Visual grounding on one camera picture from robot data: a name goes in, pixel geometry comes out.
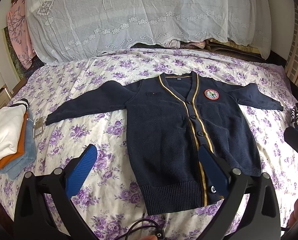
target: silver bolt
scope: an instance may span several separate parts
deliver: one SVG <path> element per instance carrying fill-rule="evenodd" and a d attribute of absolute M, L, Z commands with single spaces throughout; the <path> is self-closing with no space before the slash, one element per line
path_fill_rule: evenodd
<path fill-rule="evenodd" d="M 62 168 L 56 168 L 56 169 L 53 171 L 53 173 L 54 173 L 55 175 L 60 175 L 60 174 L 62 173 Z"/>
<path fill-rule="evenodd" d="M 265 177 L 266 179 L 269 179 L 270 178 L 270 175 L 266 172 L 262 173 L 262 176 Z"/>
<path fill-rule="evenodd" d="M 30 177 L 31 177 L 31 172 L 30 172 L 30 171 L 26 172 L 25 177 L 26 177 L 27 179 L 30 178 Z"/>
<path fill-rule="evenodd" d="M 233 168 L 232 169 L 232 172 L 233 172 L 233 174 L 236 174 L 236 175 L 240 175 L 241 174 L 241 170 L 238 169 L 238 168 Z"/>

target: green patterned fabric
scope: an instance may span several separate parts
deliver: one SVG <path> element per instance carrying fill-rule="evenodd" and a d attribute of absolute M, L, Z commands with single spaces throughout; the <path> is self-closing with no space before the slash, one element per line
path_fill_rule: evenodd
<path fill-rule="evenodd" d="M 16 54 L 15 50 L 12 47 L 10 37 L 9 37 L 8 27 L 4 28 L 4 32 L 5 32 L 6 42 L 7 42 L 8 50 L 9 50 L 10 57 L 11 57 L 11 60 L 13 62 L 13 65 L 15 66 L 15 69 L 18 73 L 19 78 L 23 79 L 23 78 L 25 78 L 25 73 L 23 71 L 23 66 L 20 63 L 20 60 L 18 59 L 17 54 Z"/>

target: pink fabric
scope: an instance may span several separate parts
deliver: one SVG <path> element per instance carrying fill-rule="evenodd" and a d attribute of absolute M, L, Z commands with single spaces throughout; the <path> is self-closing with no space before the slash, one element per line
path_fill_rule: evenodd
<path fill-rule="evenodd" d="M 30 68 L 31 59 L 36 53 L 31 44 L 25 17 L 25 0 L 18 0 L 12 4 L 7 14 L 7 25 L 13 49 L 24 68 Z"/>

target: round badge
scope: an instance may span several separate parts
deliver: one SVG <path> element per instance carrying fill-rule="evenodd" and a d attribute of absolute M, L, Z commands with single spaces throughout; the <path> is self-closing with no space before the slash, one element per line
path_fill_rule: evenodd
<path fill-rule="evenodd" d="M 210 100 L 217 100 L 219 98 L 219 93 L 214 89 L 207 89 L 204 95 Z"/>

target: v-neck collar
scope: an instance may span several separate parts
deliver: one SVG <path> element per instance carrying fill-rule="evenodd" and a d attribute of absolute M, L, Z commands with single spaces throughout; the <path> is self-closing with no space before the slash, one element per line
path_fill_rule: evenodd
<path fill-rule="evenodd" d="M 173 89 L 173 87 L 169 86 L 167 79 L 168 78 L 188 78 L 191 77 L 191 89 L 188 93 L 187 98 L 184 98 L 180 93 L 178 93 L 176 90 Z M 160 74 L 160 78 L 162 81 L 162 84 L 168 88 L 170 91 L 172 91 L 172 93 L 174 93 L 174 95 L 176 95 L 180 100 L 184 101 L 192 101 L 193 100 L 193 96 L 194 93 L 196 92 L 196 87 L 197 87 L 197 73 L 191 71 L 190 73 L 186 73 L 183 75 L 175 75 L 175 74 L 166 74 L 166 73 L 162 73 Z"/>

